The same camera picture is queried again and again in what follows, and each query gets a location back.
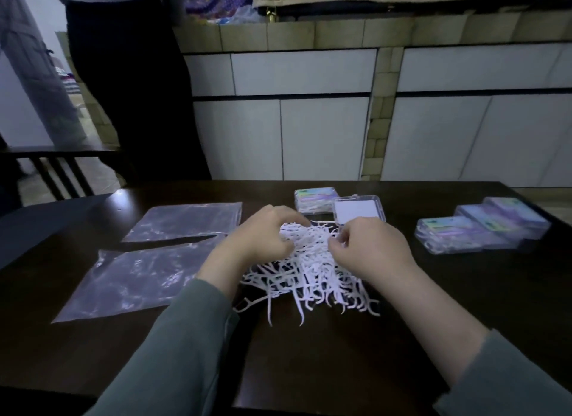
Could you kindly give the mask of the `person's right hand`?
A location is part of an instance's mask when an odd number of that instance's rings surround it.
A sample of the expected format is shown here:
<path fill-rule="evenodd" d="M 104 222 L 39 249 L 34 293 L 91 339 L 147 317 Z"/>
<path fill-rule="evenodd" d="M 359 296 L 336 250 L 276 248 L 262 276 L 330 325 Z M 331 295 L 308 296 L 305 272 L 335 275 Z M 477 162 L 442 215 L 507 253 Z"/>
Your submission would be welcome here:
<path fill-rule="evenodd" d="M 404 288 L 422 273 L 404 235 L 376 217 L 371 219 L 371 262 L 367 271 L 350 271 L 383 295 Z"/>

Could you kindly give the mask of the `person's left hand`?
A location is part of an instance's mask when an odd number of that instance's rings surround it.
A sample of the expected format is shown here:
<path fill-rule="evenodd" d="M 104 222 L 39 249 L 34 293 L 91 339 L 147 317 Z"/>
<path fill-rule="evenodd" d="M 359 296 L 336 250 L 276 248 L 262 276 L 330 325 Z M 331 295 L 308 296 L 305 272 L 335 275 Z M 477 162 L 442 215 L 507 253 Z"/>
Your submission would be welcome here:
<path fill-rule="evenodd" d="M 249 217 L 211 253 L 204 266 L 240 278 L 247 268 L 268 262 L 268 205 Z"/>

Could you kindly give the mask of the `pile of white floss picks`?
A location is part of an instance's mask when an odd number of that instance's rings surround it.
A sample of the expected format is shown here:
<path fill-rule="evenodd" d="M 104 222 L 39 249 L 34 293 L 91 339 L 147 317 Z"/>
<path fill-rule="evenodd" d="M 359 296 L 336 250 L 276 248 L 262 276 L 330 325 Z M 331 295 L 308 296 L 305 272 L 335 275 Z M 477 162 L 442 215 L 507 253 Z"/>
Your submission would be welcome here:
<path fill-rule="evenodd" d="M 320 304 L 340 306 L 380 317 L 379 301 L 370 297 L 364 282 L 341 267 L 328 250 L 328 240 L 339 234 L 333 221 L 311 221 L 310 226 L 286 223 L 280 228 L 283 239 L 293 242 L 293 252 L 283 260 L 254 266 L 241 279 L 241 284 L 261 290 L 263 295 L 251 300 L 243 298 L 236 313 L 247 311 L 259 303 L 267 305 L 267 320 L 272 326 L 272 301 L 291 295 L 300 314 L 302 325 L 305 312 Z"/>

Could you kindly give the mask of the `person's right forearm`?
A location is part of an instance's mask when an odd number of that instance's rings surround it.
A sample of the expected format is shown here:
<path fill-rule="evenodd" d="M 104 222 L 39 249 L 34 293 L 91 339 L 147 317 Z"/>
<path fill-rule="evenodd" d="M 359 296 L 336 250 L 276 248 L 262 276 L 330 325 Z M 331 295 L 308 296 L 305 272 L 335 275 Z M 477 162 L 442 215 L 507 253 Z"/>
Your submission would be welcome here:
<path fill-rule="evenodd" d="M 572 393 L 420 268 L 379 267 L 372 278 L 449 385 L 440 416 L 572 416 Z"/>

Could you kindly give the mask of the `person's left forearm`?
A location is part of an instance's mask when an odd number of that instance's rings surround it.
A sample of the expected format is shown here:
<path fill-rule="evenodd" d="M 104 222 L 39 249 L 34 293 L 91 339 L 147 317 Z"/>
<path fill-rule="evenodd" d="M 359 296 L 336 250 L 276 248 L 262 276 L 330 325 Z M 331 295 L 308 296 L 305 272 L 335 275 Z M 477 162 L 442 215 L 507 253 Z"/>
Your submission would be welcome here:
<path fill-rule="evenodd" d="M 211 416 L 246 266 L 212 253 L 203 267 L 209 280 L 192 279 L 85 416 Z"/>

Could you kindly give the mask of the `clear box of floss picks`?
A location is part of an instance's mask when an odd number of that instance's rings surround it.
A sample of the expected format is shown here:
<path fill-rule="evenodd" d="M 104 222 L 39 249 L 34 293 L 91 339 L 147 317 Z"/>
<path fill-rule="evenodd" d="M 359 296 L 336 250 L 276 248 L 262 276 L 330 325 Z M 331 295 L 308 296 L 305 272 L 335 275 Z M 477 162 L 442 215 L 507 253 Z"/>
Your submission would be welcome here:
<path fill-rule="evenodd" d="M 528 236 L 525 228 L 505 217 L 492 205 L 458 205 L 454 215 L 469 218 L 485 231 L 485 235 L 481 236 L 485 250 L 515 249 Z"/>
<path fill-rule="evenodd" d="M 305 216 L 333 212 L 333 202 L 340 196 L 332 187 L 295 190 L 296 210 Z"/>
<path fill-rule="evenodd" d="M 432 254 L 479 252 L 484 248 L 485 232 L 464 216 L 422 218 L 414 236 Z"/>
<path fill-rule="evenodd" d="M 529 234 L 526 239 L 539 240 L 550 229 L 551 223 L 523 201 L 513 197 L 486 197 L 482 204 L 500 211 Z"/>

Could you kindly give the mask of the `open clear box white label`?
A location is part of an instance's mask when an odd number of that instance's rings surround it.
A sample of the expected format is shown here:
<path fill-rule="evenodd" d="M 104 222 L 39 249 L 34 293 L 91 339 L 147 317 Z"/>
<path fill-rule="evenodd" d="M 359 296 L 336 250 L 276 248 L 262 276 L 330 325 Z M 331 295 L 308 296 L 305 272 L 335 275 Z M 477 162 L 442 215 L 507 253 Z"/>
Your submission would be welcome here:
<path fill-rule="evenodd" d="M 333 201 L 334 221 L 338 226 L 358 217 L 377 217 L 387 221 L 380 198 L 376 195 L 352 195 L 338 197 Z"/>

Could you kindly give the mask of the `white cabinet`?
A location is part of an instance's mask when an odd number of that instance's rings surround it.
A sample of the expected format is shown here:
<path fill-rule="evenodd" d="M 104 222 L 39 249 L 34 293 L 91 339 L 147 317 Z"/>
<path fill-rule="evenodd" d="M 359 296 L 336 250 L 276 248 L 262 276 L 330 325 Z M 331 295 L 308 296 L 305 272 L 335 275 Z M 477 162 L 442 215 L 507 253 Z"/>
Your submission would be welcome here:
<path fill-rule="evenodd" d="M 360 179 L 376 49 L 184 58 L 214 180 Z"/>
<path fill-rule="evenodd" d="M 572 43 L 405 49 L 381 180 L 572 187 Z"/>

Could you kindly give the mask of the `clear plastic zip bag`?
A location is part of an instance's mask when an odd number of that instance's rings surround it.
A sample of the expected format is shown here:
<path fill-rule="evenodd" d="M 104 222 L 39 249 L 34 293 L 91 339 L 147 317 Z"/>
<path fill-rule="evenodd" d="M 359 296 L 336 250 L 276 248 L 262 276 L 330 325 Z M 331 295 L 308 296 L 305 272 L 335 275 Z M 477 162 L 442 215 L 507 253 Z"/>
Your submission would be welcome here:
<path fill-rule="evenodd" d="M 164 205 L 149 209 L 123 242 L 228 235 L 240 223 L 242 203 Z"/>
<path fill-rule="evenodd" d="M 131 252 L 99 251 L 53 323 L 169 305 L 223 239 L 225 235 Z"/>

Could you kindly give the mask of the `beige tiled counter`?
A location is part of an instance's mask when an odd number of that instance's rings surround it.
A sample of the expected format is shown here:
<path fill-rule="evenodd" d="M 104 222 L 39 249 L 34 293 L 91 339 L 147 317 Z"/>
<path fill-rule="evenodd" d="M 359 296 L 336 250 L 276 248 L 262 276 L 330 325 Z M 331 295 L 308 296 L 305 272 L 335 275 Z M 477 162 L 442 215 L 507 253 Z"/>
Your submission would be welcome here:
<path fill-rule="evenodd" d="M 539 88 L 541 68 L 572 44 L 572 9 L 496 14 L 398 16 L 214 24 L 185 18 L 174 28 L 184 55 L 366 50 L 370 122 L 390 129 L 398 92 Z"/>

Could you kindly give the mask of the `crumpled clear plastic bag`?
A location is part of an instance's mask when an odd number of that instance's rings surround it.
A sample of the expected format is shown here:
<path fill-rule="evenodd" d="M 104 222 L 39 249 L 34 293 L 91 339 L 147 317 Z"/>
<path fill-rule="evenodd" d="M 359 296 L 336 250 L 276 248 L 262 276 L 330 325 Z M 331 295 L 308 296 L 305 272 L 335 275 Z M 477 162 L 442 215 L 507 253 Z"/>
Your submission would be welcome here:
<path fill-rule="evenodd" d="M 239 7 L 233 15 L 229 17 L 216 19 L 214 22 L 218 25 L 224 24 L 256 24 L 265 23 L 265 15 L 261 15 L 257 8 L 251 5 Z"/>

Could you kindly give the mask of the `dark wooden chair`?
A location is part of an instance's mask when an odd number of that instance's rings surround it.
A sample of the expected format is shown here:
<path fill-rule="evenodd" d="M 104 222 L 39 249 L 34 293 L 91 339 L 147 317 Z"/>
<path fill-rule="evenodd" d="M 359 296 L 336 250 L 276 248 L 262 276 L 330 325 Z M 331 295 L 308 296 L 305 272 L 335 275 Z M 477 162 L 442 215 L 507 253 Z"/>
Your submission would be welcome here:
<path fill-rule="evenodd" d="M 84 197 L 94 196 L 95 192 L 78 165 L 78 158 L 105 157 L 112 161 L 124 160 L 125 156 L 118 146 L 112 145 L 66 145 L 66 146 L 7 146 L 0 150 L 1 160 L 28 159 L 40 175 L 49 192 L 57 201 L 65 197 L 53 179 L 49 169 L 52 169 L 57 179 L 71 198 L 80 198 L 76 185 Z"/>

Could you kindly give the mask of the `grey hanging garment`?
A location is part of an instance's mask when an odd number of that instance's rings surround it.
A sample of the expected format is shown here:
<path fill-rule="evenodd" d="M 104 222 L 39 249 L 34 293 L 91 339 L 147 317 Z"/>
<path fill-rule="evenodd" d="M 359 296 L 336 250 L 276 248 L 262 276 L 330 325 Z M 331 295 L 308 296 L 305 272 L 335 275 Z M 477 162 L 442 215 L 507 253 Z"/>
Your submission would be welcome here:
<path fill-rule="evenodd" d="M 88 139 L 25 0 L 0 0 L 0 136 L 11 146 Z"/>

